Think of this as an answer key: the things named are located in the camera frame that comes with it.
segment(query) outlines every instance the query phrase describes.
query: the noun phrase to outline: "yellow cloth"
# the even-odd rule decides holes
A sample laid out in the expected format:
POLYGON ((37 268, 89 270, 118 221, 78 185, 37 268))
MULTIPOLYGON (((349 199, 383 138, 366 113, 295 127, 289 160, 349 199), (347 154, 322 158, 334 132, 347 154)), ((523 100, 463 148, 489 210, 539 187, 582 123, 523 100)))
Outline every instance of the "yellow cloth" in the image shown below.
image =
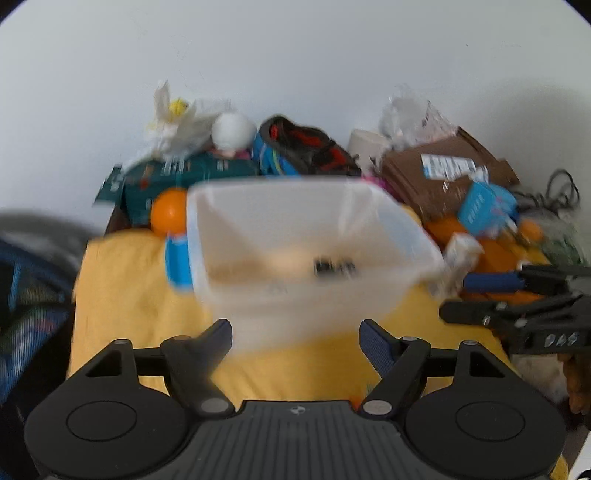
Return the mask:
MULTIPOLYGON (((164 243, 149 231, 120 232, 92 241, 75 295, 70 372, 116 338, 128 338, 136 348, 158 346, 171 336, 198 335, 210 325, 193 293, 181 294, 168 285, 164 243)), ((381 325, 394 336, 420 337, 439 348, 457 348, 461 340, 474 339, 508 363, 490 331, 446 325, 437 308, 425 289, 415 287, 381 325)), ((141 380, 166 392, 161 378, 141 380)), ((239 406, 250 398, 360 400, 379 377, 359 349, 357 332, 351 332, 301 346, 229 356, 213 380, 239 406)), ((448 383, 430 379, 427 390, 448 383)))

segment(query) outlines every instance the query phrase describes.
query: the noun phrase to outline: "cardboard box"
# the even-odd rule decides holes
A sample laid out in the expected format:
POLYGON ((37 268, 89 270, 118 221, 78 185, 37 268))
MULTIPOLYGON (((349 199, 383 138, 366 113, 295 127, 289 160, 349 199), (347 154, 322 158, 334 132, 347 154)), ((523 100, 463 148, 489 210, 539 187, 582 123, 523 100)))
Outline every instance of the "cardboard box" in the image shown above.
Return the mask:
POLYGON ((469 176, 453 179, 453 175, 468 171, 477 176, 485 175, 490 183, 501 187, 519 183, 517 175, 506 160, 497 160, 461 128, 458 128, 455 136, 445 140, 402 152, 390 151, 384 155, 381 164, 382 178, 424 222, 457 213, 472 180, 469 176), (424 156, 426 158, 430 155, 458 160, 449 159, 450 167, 442 171, 431 170, 424 161, 424 156))

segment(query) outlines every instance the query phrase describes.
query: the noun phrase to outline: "black circular mount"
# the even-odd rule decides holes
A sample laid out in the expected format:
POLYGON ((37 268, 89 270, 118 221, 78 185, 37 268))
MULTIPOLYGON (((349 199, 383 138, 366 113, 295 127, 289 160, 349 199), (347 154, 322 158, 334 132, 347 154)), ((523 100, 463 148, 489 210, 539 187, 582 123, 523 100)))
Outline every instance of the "black circular mount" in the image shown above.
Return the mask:
POLYGON ((184 410, 139 384, 83 395, 58 393, 31 413, 25 428, 33 458, 58 476, 137 476, 171 458, 187 434, 184 410))
POLYGON ((527 388, 501 386, 497 393, 451 386, 425 395, 410 407, 405 431, 436 469, 479 480, 549 473, 565 436, 564 423, 548 401, 527 388))

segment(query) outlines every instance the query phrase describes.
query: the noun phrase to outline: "transparent plastic bin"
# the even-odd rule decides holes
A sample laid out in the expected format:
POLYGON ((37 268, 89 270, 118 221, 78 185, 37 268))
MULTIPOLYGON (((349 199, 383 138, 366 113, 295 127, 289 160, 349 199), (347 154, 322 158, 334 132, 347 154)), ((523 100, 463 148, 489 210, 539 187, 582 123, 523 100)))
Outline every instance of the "transparent plastic bin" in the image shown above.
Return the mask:
POLYGON ((198 184, 187 198, 191 278, 232 352, 357 331, 443 269, 439 249, 387 193, 347 179, 198 184), (316 275, 318 258, 352 261, 316 275))

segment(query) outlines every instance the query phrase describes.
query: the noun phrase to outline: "blue box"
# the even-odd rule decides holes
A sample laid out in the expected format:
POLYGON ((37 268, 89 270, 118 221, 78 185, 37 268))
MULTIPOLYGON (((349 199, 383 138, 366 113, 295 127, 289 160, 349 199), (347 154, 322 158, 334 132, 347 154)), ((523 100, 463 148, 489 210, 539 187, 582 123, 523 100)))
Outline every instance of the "blue box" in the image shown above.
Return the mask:
POLYGON ((473 236, 496 237, 513 215, 517 201, 509 190, 474 182, 457 214, 457 219, 473 236))

